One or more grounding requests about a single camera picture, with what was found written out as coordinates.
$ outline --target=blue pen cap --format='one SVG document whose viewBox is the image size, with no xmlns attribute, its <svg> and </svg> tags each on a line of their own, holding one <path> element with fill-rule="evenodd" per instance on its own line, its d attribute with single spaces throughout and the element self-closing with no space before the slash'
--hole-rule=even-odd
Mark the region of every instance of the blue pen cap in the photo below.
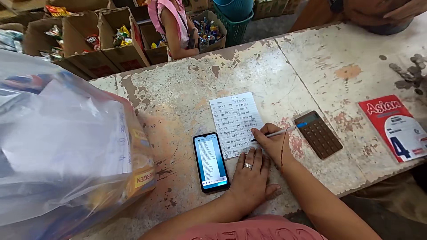
<svg viewBox="0 0 427 240">
<path fill-rule="evenodd" d="M 297 128 L 301 128 L 301 127 L 303 127 L 303 126 L 305 126 L 305 125 L 307 125 L 307 123 L 298 123 L 298 124 L 296 125 L 296 127 L 297 127 Z"/>
</svg>

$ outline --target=person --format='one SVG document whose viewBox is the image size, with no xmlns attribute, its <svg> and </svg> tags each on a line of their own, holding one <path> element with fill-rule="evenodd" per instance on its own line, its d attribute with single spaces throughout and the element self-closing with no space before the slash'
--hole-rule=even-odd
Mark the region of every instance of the person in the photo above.
<svg viewBox="0 0 427 240">
<path fill-rule="evenodd" d="M 269 158 L 263 155 L 261 148 L 251 148 L 247 155 L 240 154 L 230 189 L 222 196 L 156 225 L 140 240 L 381 239 L 293 157 L 289 134 L 265 136 L 280 130 L 272 123 L 267 123 L 260 130 L 251 129 L 318 232 L 277 215 L 261 215 L 240 221 L 280 188 L 278 184 L 267 184 Z"/>
<path fill-rule="evenodd" d="M 167 45 L 168 55 L 174 59 L 199 54 L 199 33 L 194 23 L 185 14 L 181 0 L 152 0 L 148 14 Z M 194 39 L 194 45 L 188 44 Z"/>
</svg>

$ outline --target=pink shirt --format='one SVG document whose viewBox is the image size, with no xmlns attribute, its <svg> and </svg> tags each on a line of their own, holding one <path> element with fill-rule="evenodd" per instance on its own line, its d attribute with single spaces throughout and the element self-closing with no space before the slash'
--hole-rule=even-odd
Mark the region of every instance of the pink shirt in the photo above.
<svg viewBox="0 0 427 240">
<path fill-rule="evenodd" d="M 197 225 L 177 240 L 327 240 L 306 225 L 278 215 L 261 215 L 240 222 Z"/>
<path fill-rule="evenodd" d="M 169 9 L 176 19 L 176 29 L 178 30 L 180 46 L 185 49 L 188 45 L 188 40 L 190 39 L 187 32 L 187 16 L 182 5 L 182 0 L 176 0 L 176 2 L 180 6 L 180 11 L 176 10 L 176 7 L 170 0 L 152 0 L 148 5 L 148 14 L 150 15 L 150 19 L 153 22 L 156 31 L 161 34 L 163 40 L 167 44 L 166 33 L 161 27 L 161 12 L 164 8 Z"/>
</svg>

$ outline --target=worn table surface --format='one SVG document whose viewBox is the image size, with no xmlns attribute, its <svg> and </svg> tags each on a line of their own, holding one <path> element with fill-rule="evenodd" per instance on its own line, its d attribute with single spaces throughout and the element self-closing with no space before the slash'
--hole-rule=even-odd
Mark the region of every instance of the worn table surface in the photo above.
<svg viewBox="0 0 427 240">
<path fill-rule="evenodd" d="M 426 97 L 405 89 L 388 67 L 393 62 L 407 68 L 414 54 L 427 55 L 426 25 L 423 14 L 402 33 L 378 36 L 341 23 L 93 81 L 131 101 L 152 144 L 158 182 L 148 197 L 73 239 L 137 239 L 155 224 L 218 197 L 201 192 L 192 145 L 194 135 L 215 131 L 209 100 L 217 97 L 251 91 L 263 121 L 281 127 L 316 110 L 344 149 L 321 160 L 298 131 L 290 145 L 340 196 L 419 164 L 399 164 L 357 102 L 396 94 L 427 128 Z M 236 161 L 226 161 L 230 176 Z M 253 214 L 296 212 L 298 203 L 273 167 L 270 182 L 279 183 L 283 194 Z"/>
</svg>

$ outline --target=red book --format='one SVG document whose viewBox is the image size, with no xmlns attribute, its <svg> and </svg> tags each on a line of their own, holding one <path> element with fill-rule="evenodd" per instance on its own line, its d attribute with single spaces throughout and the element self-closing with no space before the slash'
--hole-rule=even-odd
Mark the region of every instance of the red book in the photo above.
<svg viewBox="0 0 427 240">
<path fill-rule="evenodd" d="M 427 155 L 427 134 L 396 95 L 359 102 L 399 162 Z"/>
</svg>

